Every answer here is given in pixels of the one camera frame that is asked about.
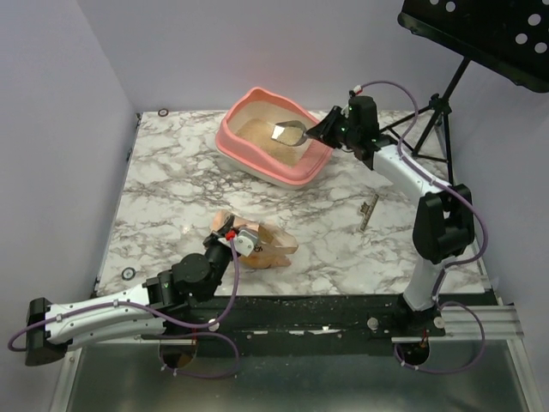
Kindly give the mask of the metal litter scoop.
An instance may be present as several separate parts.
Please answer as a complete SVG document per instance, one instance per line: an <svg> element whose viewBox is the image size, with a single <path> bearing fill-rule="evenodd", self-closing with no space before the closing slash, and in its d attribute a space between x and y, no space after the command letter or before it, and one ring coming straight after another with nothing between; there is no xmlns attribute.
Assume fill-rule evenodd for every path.
<svg viewBox="0 0 549 412"><path fill-rule="evenodd" d="M271 139L288 147L303 145L308 136L307 127L298 120L290 120L274 124Z"/></svg>

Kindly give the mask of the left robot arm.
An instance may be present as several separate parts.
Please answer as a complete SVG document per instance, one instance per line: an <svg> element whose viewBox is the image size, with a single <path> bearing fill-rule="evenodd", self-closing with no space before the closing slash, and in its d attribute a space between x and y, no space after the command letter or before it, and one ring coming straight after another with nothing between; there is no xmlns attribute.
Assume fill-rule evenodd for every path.
<svg viewBox="0 0 549 412"><path fill-rule="evenodd" d="M191 322L191 304L213 299L228 265L254 249L242 232L212 233L203 253L191 253L169 270L121 292L69 304L32 300L24 330L25 364L47 365L61 360L71 348L131 333L165 332L172 339L189 330L207 329L228 314Z"/></svg>

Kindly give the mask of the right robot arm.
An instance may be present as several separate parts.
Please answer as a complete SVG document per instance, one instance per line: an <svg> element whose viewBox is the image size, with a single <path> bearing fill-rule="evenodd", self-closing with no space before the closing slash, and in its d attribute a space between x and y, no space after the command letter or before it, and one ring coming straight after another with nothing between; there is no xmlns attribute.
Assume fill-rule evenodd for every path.
<svg viewBox="0 0 549 412"><path fill-rule="evenodd" d="M474 240L473 214L463 204L472 200L470 190L449 185L407 157L379 130L377 106L370 96L350 98L347 113L334 106L305 136L330 148L350 150L416 207L413 245L419 260L402 294L407 307L394 317L402 335L416 335L425 327L423 312L435 305L433 291L443 266L455 262Z"/></svg>

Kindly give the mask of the peach cat litter bag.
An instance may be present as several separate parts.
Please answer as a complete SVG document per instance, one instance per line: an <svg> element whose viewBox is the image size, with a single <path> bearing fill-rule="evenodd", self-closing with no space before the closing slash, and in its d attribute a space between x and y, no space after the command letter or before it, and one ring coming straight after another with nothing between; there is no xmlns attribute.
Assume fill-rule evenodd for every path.
<svg viewBox="0 0 549 412"><path fill-rule="evenodd" d="M239 257L241 264L252 269L287 267L291 264L289 256L299 248L298 241L290 233L276 225L250 221L236 215L234 226L249 229L258 235L254 251L248 256L241 255Z"/></svg>

